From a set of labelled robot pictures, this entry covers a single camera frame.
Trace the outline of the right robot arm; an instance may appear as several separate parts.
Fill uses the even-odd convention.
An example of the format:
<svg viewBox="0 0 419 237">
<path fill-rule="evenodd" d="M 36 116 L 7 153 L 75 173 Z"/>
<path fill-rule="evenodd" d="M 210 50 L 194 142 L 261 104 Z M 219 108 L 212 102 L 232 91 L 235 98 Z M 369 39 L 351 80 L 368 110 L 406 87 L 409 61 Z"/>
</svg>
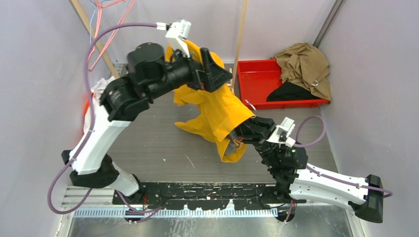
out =
<svg viewBox="0 0 419 237">
<path fill-rule="evenodd" d="M 351 177 L 316 167 L 308 163 L 306 147 L 291 133 L 295 121 L 284 118 L 276 124 L 271 118 L 254 117 L 233 130 L 233 137 L 254 146 L 275 180 L 277 201 L 313 200 L 352 210 L 356 217 L 383 222 L 383 200 L 388 194 L 381 178 Z"/>
</svg>

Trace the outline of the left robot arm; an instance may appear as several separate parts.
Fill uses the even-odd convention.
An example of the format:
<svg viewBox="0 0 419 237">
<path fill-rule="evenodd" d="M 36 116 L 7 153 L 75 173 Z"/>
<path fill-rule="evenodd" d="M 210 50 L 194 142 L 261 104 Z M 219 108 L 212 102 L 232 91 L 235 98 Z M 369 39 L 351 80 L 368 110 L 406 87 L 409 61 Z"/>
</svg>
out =
<svg viewBox="0 0 419 237">
<path fill-rule="evenodd" d="M 109 148 L 137 116 L 153 101 L 183 85 L 194 90 L 216 92 L 232 74 L 215 62 L 207 48 L 199 48 L 201 61 L 177 49 L 169 61 L 157 43 L 143 43 L 127 55 L 127 74 L 111 81 L 93 108 L 90 128 L 73 150 L 62 157 L 72 167 L 73 185 L 100 189 L 111 187 L 133 204 L 144 190 L 138 178 L 119 169 L 107 154 Z"/>
</svg>

